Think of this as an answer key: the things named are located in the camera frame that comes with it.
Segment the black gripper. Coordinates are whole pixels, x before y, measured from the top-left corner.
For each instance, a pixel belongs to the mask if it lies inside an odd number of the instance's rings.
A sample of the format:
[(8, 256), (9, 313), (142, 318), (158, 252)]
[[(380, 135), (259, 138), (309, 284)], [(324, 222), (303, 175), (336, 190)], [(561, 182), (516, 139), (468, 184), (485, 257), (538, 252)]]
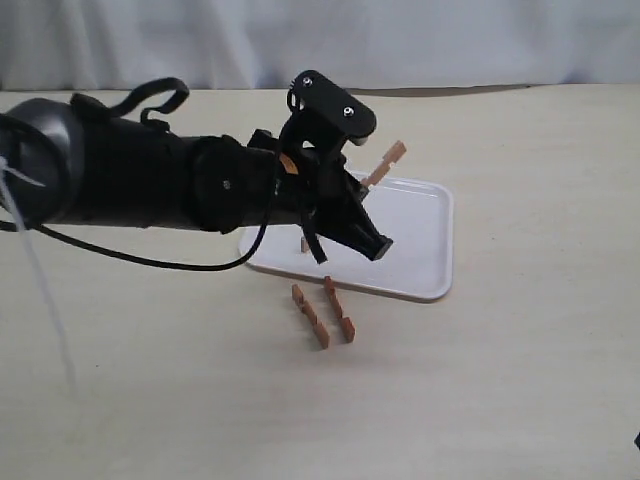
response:
[(370, 261), (393, 240), (381, 234), (362, 206), (360, 182), (342, 153), (329, 158), (316, 146), (286, 145), (257, 129), (246, 145), (229, 135), (202, 137), (192, 150), (192, 208), (205, 231), (298, 225), (317, 264), (327, 256), (317, 234)]

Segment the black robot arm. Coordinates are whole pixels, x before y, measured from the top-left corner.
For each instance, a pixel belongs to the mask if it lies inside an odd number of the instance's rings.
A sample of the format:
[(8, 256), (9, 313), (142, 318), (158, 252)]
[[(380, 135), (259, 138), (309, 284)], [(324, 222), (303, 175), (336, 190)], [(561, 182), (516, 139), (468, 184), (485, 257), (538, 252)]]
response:
[(322, 238), (375, 261), (392, 241), (366, 212), (366, 190), (342, 152), (374, 127), (362, 104), (339, 118), (313, 106), (293, 112), (278, 134), (258, 129), (241, 143), (181, 137), (164, 121), (131, 120), (87, 95), (33, 98), (1, 116), (1, 154), (14, 169), (1, 203), (49, 236), (60, 224), (216, 234), (297, 225), (318, 262)]

